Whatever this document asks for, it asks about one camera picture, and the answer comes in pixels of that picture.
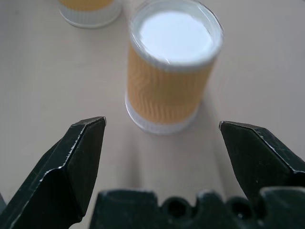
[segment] orange label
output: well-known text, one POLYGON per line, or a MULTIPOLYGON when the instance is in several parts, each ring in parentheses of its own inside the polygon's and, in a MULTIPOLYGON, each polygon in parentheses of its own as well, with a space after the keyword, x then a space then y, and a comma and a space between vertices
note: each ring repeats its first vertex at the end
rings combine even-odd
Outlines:
POLYGON ((166 72, 143 60, 130 45, 127 89, 130 103, 148 121, 182 122, 198 107, 213 64, 193 72, 166 72))
POLYGON ((114 0, 59 0, 59 2, 77 11, 94 11, 110 5, 114 0))

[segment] blurry container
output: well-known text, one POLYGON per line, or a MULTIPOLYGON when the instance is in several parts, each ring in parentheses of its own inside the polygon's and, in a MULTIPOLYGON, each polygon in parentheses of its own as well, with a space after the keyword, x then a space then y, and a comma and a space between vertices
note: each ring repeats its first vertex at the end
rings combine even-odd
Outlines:
POLYGON ((193 0, 153 0, 130 24, 128 88, 132 120, 143 130, 171 134, 196 117, 223 43, 216 16, 193 0))
POLYGON ((121 0, 59 0, 60 12, 71 25, 98 28, 113 22, 121 13, 121 0))

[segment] beige table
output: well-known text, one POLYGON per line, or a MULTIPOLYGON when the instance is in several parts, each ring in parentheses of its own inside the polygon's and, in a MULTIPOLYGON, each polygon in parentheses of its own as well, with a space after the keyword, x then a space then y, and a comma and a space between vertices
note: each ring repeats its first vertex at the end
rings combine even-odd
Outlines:
POLYGON ((214 189, 242 194, 226 154, 220 119, 269 128, 305 159, 305 3, 213 1, 225 44, 195 122, 167 137, 142 132, 124 104, 127 18, 141 0, 98 30, 78 29, 56 0, 0 0, 0 192, 9 201, 39 158, 68 127, 106 116, 99 190, 154 189, 162 202, 214 189))

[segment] white bottom rim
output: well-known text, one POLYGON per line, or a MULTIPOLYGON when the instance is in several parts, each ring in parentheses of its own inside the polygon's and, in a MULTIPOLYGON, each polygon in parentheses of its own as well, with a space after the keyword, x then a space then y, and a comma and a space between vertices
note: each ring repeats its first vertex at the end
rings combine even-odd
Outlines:
MULTIPOLYGON (((94 23, 94 24, 82 24, 82 23, 77 23, 77 22, 73 22, 71 21, 70 19, 68 19, 64 13, 62 13, 62 10, 60 9, 59 12, 61 14, 61 16, 66 20, 66 22, 68 22, 69 24, 73 25, 73 26, 76 26, 76 27, 79 27, 79 28, 85 28, 85 29, 96 29, 96 28, 99 28, 99 27, 102 27, 102 26, 106 26, 110 23, 112 23, 113 21, 115 21, 119 15, 121 14, 122 12, 122 6, 121 5, 118 5, 120 4, 119 2, 114 2, 114 4, 117 4, 117 10, 115 10, 114 12, 112 12, 112 16, 107 18, 106 20, 102 21, 102 22, 99 22, 99 23, 94 23)), ((102 9, 101 12, 99 12, 99 14, 103 15, 104 12, 106 9, 102 9)), ((83 11, 75 11, 75 10, 69 10, 69 11, 73 11, 74 13, 79 13, 80 14, 80 17, 83 16, 84 14, 90 14, 91 12, 83 12, 83 11)))
POLYGON ((196 108, 196 110, 183 122, 164 125, 164 124, 150 122, 144 119, 143 117, 141 117, 133 109, 132 105, 129 102, 127 94, 125 95, 125 105, 130 118, 133 120, 134 123, 136 123, 138 127, 140 127, 142 130, 148 133, 156 134, 156 135, 170 135, 182 131, 193 122, 193 120, 196 118, 198 113, 198 108, 196 108))

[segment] paper cup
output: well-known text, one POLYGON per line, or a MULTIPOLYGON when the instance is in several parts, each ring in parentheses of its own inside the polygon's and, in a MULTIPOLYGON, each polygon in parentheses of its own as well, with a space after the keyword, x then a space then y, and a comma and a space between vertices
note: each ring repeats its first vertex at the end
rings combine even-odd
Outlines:
POLYGON ((121 0, 59 0, 60 13, 71 25, 98 28, 113 22, 121 13, 121 0))
POLYGON ((187 127, 222 43, 218 19, 197 1, 142 5, 130 23, 125 103, 132 120, 155 134, 187 127))

